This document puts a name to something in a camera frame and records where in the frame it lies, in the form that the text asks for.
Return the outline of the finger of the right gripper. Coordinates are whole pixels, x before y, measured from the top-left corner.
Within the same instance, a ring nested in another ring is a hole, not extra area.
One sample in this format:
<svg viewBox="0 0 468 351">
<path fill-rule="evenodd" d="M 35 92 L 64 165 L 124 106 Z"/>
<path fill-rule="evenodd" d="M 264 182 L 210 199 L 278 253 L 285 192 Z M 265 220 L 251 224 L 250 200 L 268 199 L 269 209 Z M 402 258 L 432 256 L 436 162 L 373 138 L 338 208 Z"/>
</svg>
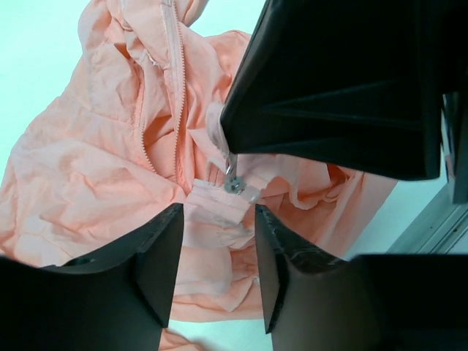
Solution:
<svg viewBox="0 0 468 351">
<path fill-rule="evenodd" d="M 286 154 L 397 180 L 439 176 L 439 117 L 408 80 L 276 102 L 247 94 L 221 122 L 235 154 Z"/>
<path fill-rule="evenodd" d="M 465 1 L 267 1 L 227 113 L 438 113 Z"/>
</svg>

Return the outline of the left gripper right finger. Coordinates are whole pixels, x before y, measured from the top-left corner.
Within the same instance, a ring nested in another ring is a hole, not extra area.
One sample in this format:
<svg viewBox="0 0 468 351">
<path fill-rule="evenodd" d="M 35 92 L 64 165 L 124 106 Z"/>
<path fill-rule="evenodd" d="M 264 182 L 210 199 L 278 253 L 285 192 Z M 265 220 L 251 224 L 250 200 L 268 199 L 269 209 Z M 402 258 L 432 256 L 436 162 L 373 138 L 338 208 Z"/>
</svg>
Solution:
<svg viewBox="0 0 468 351">
<path fill-rule="evenodd" d="M 257 205 L 265 331 L 275 350 L 465 350 L 467 257 L 329 254 Z"/>
</svg>

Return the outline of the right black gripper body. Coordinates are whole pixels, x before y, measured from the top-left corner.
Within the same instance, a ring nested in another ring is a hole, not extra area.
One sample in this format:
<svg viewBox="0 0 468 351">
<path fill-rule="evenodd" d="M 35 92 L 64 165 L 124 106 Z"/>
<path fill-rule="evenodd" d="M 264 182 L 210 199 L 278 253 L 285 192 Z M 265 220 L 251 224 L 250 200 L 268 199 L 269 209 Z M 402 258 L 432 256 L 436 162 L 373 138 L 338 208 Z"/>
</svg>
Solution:
<svg viewBox="0 0 468 351">
<path fill-rule="evenodd" d="M 467 203 L 467 92 L 443 96 L 442 150 L 453 204 Z"/>
</svg>

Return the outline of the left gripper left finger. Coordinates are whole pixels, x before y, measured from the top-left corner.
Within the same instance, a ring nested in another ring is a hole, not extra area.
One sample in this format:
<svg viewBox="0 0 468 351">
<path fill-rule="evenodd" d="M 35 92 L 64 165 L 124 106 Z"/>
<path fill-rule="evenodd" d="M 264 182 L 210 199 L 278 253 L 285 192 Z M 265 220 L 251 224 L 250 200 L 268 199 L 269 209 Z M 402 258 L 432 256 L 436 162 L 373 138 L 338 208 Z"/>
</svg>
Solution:
<svg viewBox="0 0 468 351">
<path fill-rule="evenodd" d="M 173 301 L 184 208 L 62 266 L 1 259 L 3 350 L 157 350 Z"/>
</svg>

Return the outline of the salmon pink jacket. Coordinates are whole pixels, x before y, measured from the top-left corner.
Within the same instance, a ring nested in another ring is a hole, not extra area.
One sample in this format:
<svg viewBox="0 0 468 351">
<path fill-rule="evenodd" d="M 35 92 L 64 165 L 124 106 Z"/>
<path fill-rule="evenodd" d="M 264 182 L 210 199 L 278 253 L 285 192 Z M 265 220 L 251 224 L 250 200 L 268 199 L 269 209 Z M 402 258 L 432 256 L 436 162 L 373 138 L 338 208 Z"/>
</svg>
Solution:
<svg viewBox="0 0 468 351">
<path fill-rule="evenodd" d="M 261 350 L 255 208 L 342 256 L 396 182 L 281 154 L 231 152 L 221 122 L 251 35 L 203 36 L 204 1 L 91 1 L 63 93 L 26 128 L 1 183 L 1 259 L 62 266 L 184 208 L 169 321 L 220 322 Z"/>
</svg>

